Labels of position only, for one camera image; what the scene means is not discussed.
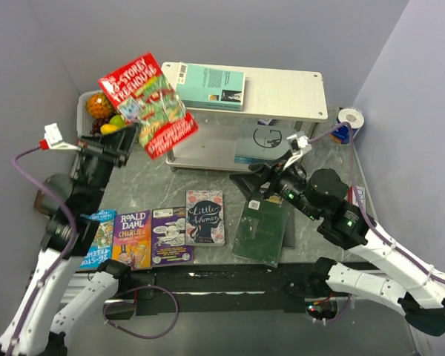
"wall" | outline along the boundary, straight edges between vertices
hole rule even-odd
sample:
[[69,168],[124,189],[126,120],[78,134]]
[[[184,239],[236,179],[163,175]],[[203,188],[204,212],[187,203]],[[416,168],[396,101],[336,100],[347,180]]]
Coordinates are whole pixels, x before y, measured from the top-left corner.
[[[18,308],[45,226],[32,208],[36,189],[11,159],[36,146],[48,123],[73,141],[78,95],[28,3],[0,1],[0,331]],[[22,165],[43,180],[68,171],[71,159],[38,152]]]
[[81,92],[151,51],[160,63],[320,71],[329,105],[342,106],[353,103],[408,2],[29,1]]
[[[411,1],[355,106],[357,148],[392,236],[445,271],[445,0]],[[445,355],[445,335],[432,338]]]

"shelf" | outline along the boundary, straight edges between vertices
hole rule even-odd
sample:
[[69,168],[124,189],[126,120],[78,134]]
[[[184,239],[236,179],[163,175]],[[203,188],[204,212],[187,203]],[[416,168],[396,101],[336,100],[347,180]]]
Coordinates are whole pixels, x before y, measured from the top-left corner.
[[176,145],[170,167],[205,168],[220,171],[248,171],[248,165],[234,162],[236,127],[200,125],[194,135]]
[[[318,72],[278,70],[224,65],[203,65],[245,73],[243,111],[188,108],[192,113],[217,113],[304,122],[325,122],[328,119],[323,77]],[[179,63],[165,62],[162,71],[174,86]]]

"lower shelf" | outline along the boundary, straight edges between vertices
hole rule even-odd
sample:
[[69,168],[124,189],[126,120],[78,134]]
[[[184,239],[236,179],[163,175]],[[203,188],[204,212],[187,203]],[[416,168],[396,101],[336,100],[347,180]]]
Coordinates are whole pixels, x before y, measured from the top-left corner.
[[248,165],[235,163],[237,127],[200,125],[191,137],[174,149],[170,167],[221,171],[247,171]]

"pineapple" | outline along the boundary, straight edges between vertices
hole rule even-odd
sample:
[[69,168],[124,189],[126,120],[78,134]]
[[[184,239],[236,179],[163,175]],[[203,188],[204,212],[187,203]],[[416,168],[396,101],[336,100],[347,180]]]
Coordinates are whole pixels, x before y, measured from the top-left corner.
[[107,119],[115,114],[112,103],[104,93],[95,93],[86,101],[86,110],[97,120]]

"marble countertop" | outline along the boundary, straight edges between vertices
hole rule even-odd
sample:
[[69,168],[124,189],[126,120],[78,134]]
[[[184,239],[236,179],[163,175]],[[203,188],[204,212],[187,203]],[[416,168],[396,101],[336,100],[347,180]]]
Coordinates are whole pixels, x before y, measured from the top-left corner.
[[[318,125],[315,135],[328,130],[337,115],[336,110],[329,111],[327,123]],[[253,122],[254,119],[223,118],[212,115],[196,115],[201,125],[234,126],[238,123]],[[281,126],[293,127],[293,122],[278,122]],[[366,187],[356,160],[357,184]],[[319,168],[333,168],[340,178],[351,185],[349,178],[349,147],[339,145],[330,137],[314,144],[312,151],[303,158],[303,166],[309,177]],[[119,214],[143,211],[145,209],[169,208],[185,205],[185,192],[195,190],[222,190],[224,193],[225,232],[223,247],[196,247],[195,264],[234,264],[250,263],[231,253],[244,206],[244,197],[239,189],[229,180],[230,172],[178,169],[171,172],[165,164],[165,158],[152,161],[139,145],[135,145],[126,167],[113,170],[111,180],[102,199],[101,208],[116,209]],[[371,203],[366,207],[371,213]],[[311,221],[299,211],[295,216],[296,248],[283,248],[281,263],[313,263],[318,257],[328,257],[344,262],[360,262],[360,257],[350,254],[332,245],[316,232],[320,221]]]

